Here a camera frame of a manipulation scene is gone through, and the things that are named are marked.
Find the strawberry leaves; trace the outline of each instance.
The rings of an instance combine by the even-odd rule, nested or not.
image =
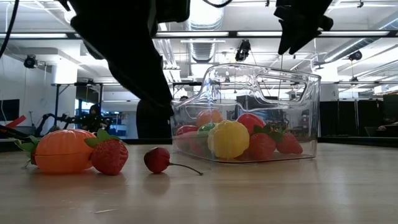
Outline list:
[[[258,133],[267,134],[275,142],[280,142],[283,137],[283,133],[281,133],[279,131],[275,131],[275,129],[269,125],[265,125],[263,128],[258,125],[254,125],[254,134],[258,134]]]
[[[14,142],[15,145],[17,145],[20,149],[25,151],[26,156],[30,159],[24,167],[26,167],[29,162],[31,164],[35,165],[33,153],[34,153],[37,145],[39,144],[39,140],[37,138],[35,138],[34,136],[29,136],[29,139],[31,142],[22,143],[20,140],[16,140]]]
[[[107,131],[103,129],[99,129],[97,131],[97,138],[86,138],[85,143],[92,148],[95,148],[99,143],[109,140],[109,139],[116,139],[121,141],[121,139],[117,136],[109,135]]]

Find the plastic orange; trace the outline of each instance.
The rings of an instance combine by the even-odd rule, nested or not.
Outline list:
[[[72,174],[90,168],[93,148],[87,146],[86,138],[95,138],[95,135],[70,129],[44,136],[33,154],[35,164],[49,174]]]
[[[222,122],[223,115],[218,110],[203,110],[197,116],[197,126],[202,127],[208,123]]]

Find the yellow ball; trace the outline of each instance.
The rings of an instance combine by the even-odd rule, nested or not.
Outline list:
[[[222,121],[209,131],[207,144],[215,156],[233,159],[249,147],[248,129],[237,121]]]

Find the ceiling duct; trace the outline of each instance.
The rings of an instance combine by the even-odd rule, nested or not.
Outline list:
[[[222,3],[221,0],[212,1],[214,4]],[[220,30],[223,23],[223,8],[215,8],[202,0],[191,1],[191,13],[187,21],[187,30]],[[191,43],[189,49],[192,60],[197,63],[210,62],[215,54],[215,43]]]
[[[397,30],[398,29],[398,11],[391,14],[387,18],[383,19],[381,22],[372,26],[369,30]],[[355,38],[345,44],[337,47],[336,49],[328,52],[325,55],[319,55],[319,61],[315,62],[315,65],[323,65],[326,63],[335,62],[341,58],[347,57],[350,54],[358,51],[359,49],[374,43],[379,40],[380,37],[370,37],[370,38]],[[298,70],[303,70],[309,66],[309,62],[302,63],[298,66]]]

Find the clear plastic bin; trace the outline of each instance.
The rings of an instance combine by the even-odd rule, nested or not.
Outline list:
[[[211,67],[198,94],[173,102],[173,148],[216,162],[313,158],[320,79],[240,63]]]

